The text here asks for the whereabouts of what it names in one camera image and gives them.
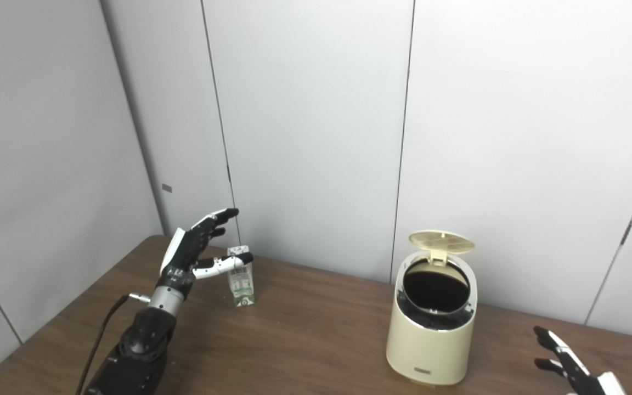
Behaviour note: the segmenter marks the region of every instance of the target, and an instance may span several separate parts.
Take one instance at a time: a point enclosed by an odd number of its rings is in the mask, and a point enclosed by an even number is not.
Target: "black robotic finger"
[[[243,261],[243,263],[250,263],[253,262],[253,260],[255,259],[255,257],[253,257],[253,254],[250,252],[239,253],[235,257]]]
[[[538,337],[538,344],[552,352],[555,352],[558,344],[552,339],[550,331],[540,326],[534,326],[533,332]]]
[[[213,215],[216,217],[216,225],[223,225],[227,223],[229,219],[237,217],[238,213],[239,210],[234,207],[232,209],[223,209],[219,212],[214,212]]]
[[[226,234],[225,228],[216,228],[213,232],[209,233],[212,238],[217,238],[218,236],[223,236]]]
[[[555,372],[562,377],[567,377],[567,373],[565,373],[565,370],[562,368],[562,363],[559,363],[556,360],[546,359],[546,358],[535,358],[535,364],[537,368],[541,370]]]

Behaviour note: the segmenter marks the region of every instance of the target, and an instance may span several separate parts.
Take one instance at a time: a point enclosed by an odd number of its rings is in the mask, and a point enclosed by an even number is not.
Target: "robotic hand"
[[[238,209],[210,213],[190,230],[177,229],[160,268],[160,278],[152,297],[124,295],[112,307],[100,329],[92,354],[82,373],[77,394],[81,393],[93,353],[104,328],[115,310],[129,297],[148,303],[136,314],[133,323],[121,335],[116,347],[104,360],[85,391],[88,395],[152,395],[167,362],[167,345],[172,340],[176,317],[196,279],[239,268],[253,261],[249,252],[231,257],[196,260],[211,238],[225,233],[217,228],[238,215]]]
[[[554,352],[560,360],[557,362],[552,359],[536,358],[536,366],[567,378],[575,391],[569,395],[625,395],[621,383],[613,373],[592,376],[572,349],[557,335],[539,326],[534,327],[533,331],[538,336],[538,343]]]

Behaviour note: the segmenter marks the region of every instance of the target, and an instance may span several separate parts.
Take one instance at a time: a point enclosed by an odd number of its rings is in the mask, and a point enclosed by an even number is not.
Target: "wooden table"
[[[153,292],[169,239],[153,236],[0,365],[1,394],[73,394],[98,327],[120,295]],[[205,255],[223,255],[209,248]],[[469,371],[454,387],[409,382],[386,362],[392,285],[256,258],[257,303],[233,307],[226,277],[195,283],[179,314],[158,395],[438,393],[563,395],[569,384],[537,370],[551,357],[533,325],[555,331],[594,370],[612,370],[632,395],[632,336],[481,306]],[[141,307],[111,320],[90,376]]]

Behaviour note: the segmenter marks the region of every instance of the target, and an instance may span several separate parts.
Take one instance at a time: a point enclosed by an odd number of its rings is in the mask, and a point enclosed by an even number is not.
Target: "trash can lid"
[[[465,236],[446,230],[419,230],[409,235],[409,241],[422,250],[429,250],[429,262],[440,266],[447,264],[449,253],[460,255],[475,248],[475,243]]]

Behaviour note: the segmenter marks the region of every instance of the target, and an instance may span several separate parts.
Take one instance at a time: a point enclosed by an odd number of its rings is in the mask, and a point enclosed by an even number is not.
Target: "cream trash can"
[[[453,385],[467,373],[477,281],[469,265],[449,253],[475,245],[442,230],[421,230],[409,240],[425,251],[412,253],[399,267],[387,361],[416,382]]]

